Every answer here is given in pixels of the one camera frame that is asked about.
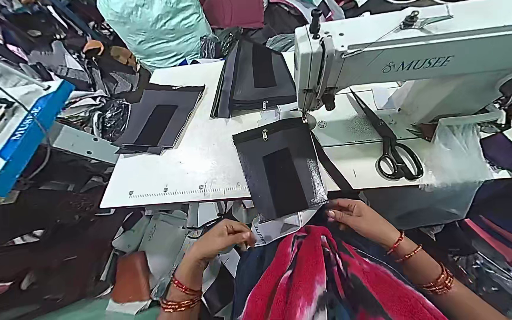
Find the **black pouch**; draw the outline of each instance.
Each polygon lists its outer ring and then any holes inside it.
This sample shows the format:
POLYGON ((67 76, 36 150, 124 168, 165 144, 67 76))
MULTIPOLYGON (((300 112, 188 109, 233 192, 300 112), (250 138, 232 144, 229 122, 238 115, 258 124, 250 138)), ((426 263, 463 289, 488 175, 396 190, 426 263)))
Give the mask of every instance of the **black pouch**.
POLYGON ((241 38, 226 58, 211 116, 296 102, 295 83, 286 61, 276 52, 241 38))
POLYGON ((172 148, 203 90, 204 87, 148 84, 141 100, 132 104, 127 127, 113 144, 141 152, 172 148))
POLYGON ((327 201, 309 126, 279 120, 233 135, 260 222, 327 201))

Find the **scissors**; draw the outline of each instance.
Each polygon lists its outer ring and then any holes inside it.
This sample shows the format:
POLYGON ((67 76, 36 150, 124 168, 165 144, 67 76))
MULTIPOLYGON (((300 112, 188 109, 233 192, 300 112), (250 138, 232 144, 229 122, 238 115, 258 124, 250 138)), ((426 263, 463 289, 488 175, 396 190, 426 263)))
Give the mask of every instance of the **scissors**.
POLYGON ((400 178, 406 178, 407 180, 416 180, 420 178, 424 174, 424 168, 422 167, 422 163, 420 162, 420 158, 410 149, 408 146, 403 145, 402 143, 396 142, 396 135, 394 132, 388 127, 388 125, 384 122, 384 120, 380 119, 370 108, 366 105, 366 103, 357 96, 356 93, 351 91, 353 98, 357 101, 363 112, 365 113, 369 122, 373 125, 374 129, 377 133, 382 137, 382 156, 377 160, 377 169, 380 174, 388 179, 398 180, 400 178), (416 173, 412 173, 410 168, 404 162, 401 155, 396 150, 400 148, 408 154, 412 163, 416 167, 416 173), (386 163, 390 164, 392 168, 392 172, 388 173, 382 169, 380 163, 386 161, 386 163))

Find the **woman's hand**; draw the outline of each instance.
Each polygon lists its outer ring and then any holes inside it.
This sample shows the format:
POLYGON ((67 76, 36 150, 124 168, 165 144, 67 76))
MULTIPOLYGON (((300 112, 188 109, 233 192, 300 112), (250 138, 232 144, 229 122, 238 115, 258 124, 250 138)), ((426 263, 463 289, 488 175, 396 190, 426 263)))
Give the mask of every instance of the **woman's hand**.
POLYGON ((186 256, 195 261, 208 262, 227 247, 240 243, 254 245, 252 231, 242 222, 224 219, 200 237, 186 256))
POLYGON ((332 200, 328 208, 327 216, 387 249, 400 237, 400 231, 360 200, 332 200))

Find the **orange bangle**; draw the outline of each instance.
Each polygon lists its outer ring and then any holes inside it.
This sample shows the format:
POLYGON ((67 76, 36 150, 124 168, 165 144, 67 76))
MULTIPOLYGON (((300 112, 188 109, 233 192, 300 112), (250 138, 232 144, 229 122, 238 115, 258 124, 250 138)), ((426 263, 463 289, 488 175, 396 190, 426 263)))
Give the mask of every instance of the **orange bangle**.
POLYGON ((203 292, 201 290, 194 290, 186 285, 182 284, 175 275, 171 276, 171 284, 173 284, 179 291, 183 292, 186 295, 202 295, 203 292))
POLYGON ((184 311, 187 309, 194 308, 201 301, 201 296, 198 295, 193 299, 185 300, 185 301, 170 301, 167 299, 161 300, 161 309, 164 312, 178 312, 184 311))
POLYGON ((398 262, 398 263, 401 263, 403 262, 404 260, 407 260, 409 258, 412 258, 413 255, 417 254, 418 252, 420 252, 420 250, 422 250, 422 245, 419 244, 418 247, 416 247, 416 249, 412 252, 410 252, 408 255, 405 255, 404 257, 398 259, 398 260, 394 260, 395 262, 398 262))
POLYGON ((400 244, 400 242, 404 240, 404 230, 400 231, 400 237, 398 237, 398 239, 396 240, 396 242, 394 243, 393 247, 390 248, 390 250, 388 250, 386 252, 386 255, 388 256, 389 254, 391 254, 392 252, 394 252, 396 250, 396 248, 398 247, 398 244, 400 244))
POLYGON ((440 263, 441 273, 436 280, 429 282, 425 285, 418 285, 420 290, 432 295, 443 295, 448 293, 453 287, 453 274, 448 270, 443 263, 440 263))

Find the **black zipper pouch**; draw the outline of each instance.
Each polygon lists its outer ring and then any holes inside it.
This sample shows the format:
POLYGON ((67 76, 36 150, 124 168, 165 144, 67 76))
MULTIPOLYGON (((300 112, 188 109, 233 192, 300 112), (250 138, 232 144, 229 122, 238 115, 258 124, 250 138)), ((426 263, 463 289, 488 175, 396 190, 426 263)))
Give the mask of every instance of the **black zipper pouch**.
POLYGON ((233 135, 260 222, 327 202, 309 126, 279 120, 233 135))
POLYGON ((238 40, 226 57, 217 92, 213 118, 297 101, 294 79, 283 55, 249 38, 238 40))

